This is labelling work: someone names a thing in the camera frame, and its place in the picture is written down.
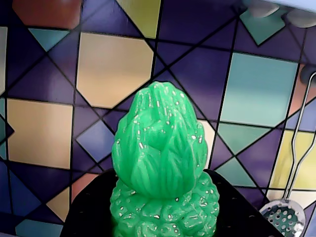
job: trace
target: blue tile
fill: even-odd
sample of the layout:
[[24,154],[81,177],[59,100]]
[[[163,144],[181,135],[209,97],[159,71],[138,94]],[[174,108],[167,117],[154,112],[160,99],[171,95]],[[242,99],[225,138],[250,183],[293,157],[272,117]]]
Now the blue tile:
[[234,53],[221,121],[274,127],[285,119],[297,64]]
[[62,225],[24,220],[16,227],[16,234],[22,237],[59,237]]
[[80,135],[77,141],[99,162],[111,152],[114,135],[102,121],[98,121]]

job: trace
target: orange tile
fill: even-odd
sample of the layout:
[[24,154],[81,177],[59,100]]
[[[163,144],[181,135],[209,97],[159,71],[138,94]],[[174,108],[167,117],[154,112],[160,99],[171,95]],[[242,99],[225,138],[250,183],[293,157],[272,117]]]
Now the orange tile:
[[85,174],[75,181],[72,185],[71,202],[73,202],[75,197],[97,176],[97,174]]
[[13,0],[13,9],[29,26],[72,29],[79,24],[81,0]]
[[[306,85],[301,83],[301,78],[300,78],[301,70],[303,67],[304,65],[301,64],[298,78],[296,80],[296,85],[294,89],[294,94],[293,94],[293,99],[292,99],[289,115],[298,111],[301,108],[302,103],[303,103],[304,93],[306,90]],[[316,97],[316,87],[311,87],[310,92],[307,96],[307,102],[311,101],[315,97]]]

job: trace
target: teal tile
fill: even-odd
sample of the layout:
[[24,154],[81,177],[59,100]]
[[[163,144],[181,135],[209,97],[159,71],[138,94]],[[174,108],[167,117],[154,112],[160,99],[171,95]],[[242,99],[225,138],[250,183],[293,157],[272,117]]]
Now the teal tile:
[[259,45],[285,26],[284,21],[281,19],[284,13],[285,11],[278,10],[270,16],[255,18],[247,10],[240,15],[240,19]]
[[15,229],[21,237],[59,237],[62,228],[61,225],[24,220]]
[[220,123],[218,127],[219,135],[235,155],[268,131],[268,128],[227,123]]
[[285,119],[297,63],[234,53],[221,121],[274,127]]
[[5,118],[5,100],[0,98],[0,114]]
[[46,29],[29,29],[29,31],[46,51],[49,51],[63,37],[69,34],[69,31]]
[[6,159],[6,142],[3,142],[0,146],[0,157]]
[[236,158],[232,158],[229,162],[220,166],[216,169],[216,172],[222,175],[231,185],[256,186]]

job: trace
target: metal handle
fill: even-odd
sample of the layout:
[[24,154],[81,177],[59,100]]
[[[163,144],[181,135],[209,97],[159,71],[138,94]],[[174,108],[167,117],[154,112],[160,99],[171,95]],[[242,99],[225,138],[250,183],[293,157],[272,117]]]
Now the metal handle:
[[313,141],[312,141],[310,147],[307,149],[307,151],[304,153],[303,157],[298,162],[298,164],[297,164],[297,166],[295,168],[295,172],[293,173],[294,166],[296,164],[296,150],[295,150],[296,137],[297,137],[298,129],[299,129],[300,125],[301,125],[304,109],[305,109],[305,106],[306,106],[307,95],[308,95],[308,92],[310,91],[312,80],[313,80],[314,76],[316,76],[316,72],[314,72],[311,75],[311,77],[310,77],[310,79],[308,81],[308,84],[307,84],[307,87],[306,87],[306,90],[305,90],[305,94],[304,94],[303,105],[301,107],[301,111],[300,111],[300,114],[299,114],[299,117],[298,117],[298,120],[297,120],[297,123],[296,123],[296,126],[295,126],[294,135],[292,137],[292,158],[293,158],[293,163],[292,163],[292,166],[291,166],[289,179],[287,180],[285,191],[284,191],[284,194],[283,194],[283,197],[282,197],[282,198],[286,198],[286,199],[289,199],[289,197],[291,195],[291,192],[293,190],[293,186],[294,186],[295,180],[297,178],[297,175],[298,175],[298,172],[299,172],[301,164],[303,163],[303,161],[305,160],[307,155],[311,152],[311,150],[313,149],[313,147],[315,146],[315,143],[316,143],[316,131],[315,131],[314,137],[313,137]]

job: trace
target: yellow tile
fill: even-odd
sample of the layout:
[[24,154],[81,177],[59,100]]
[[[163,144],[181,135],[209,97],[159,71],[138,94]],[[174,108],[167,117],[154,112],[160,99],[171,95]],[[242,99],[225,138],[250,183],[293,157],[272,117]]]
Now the yellow tile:
[[[271,188],[285,188],[292,165],[291,140],[293,131],[285,131],[276,166],[271,179]],[[297,163],[310,146],[313,134],[299,132],[296,139]],[[316,148],[305,158],[294,184],[295,189],[316,190]]]
[[213,147],[213,142],[214,142],[214,137],[215,137],[215,131],[211,127],[211,125],[209,125],[209,123],[207,121],[199,120],[199,122],[202,123],[202,125],[203,125],[204,136],[205,136],[205,140],[207,143],[208,151],[207,151],[207,160],[206,160],[206,164],[205,164],[205,169],[207,169],[209,160],[211,158],[211,152],[212,152],[212,147]]
[[62,221],[66,220],[69,211],[69,195],[68,187],[46,204]]
[[[268,190],[267,198],[270,201],[281,199],[284,191],[282,190]],[[316,192],[312,191],[292,191],[290,199],[296,201],[302,208],[308,207],[316,200]]]
[[72,106],[8,99],[12,161],[70,168]]
[[7,27],[0,27],[0,94],[4,92],[5,85],[5,52]]
[[155,38],[160,0],[117,0],[145,37]]
[[77,88],[91,105],[112,108],[149,79],[152,60],[141,39],[82,33]]

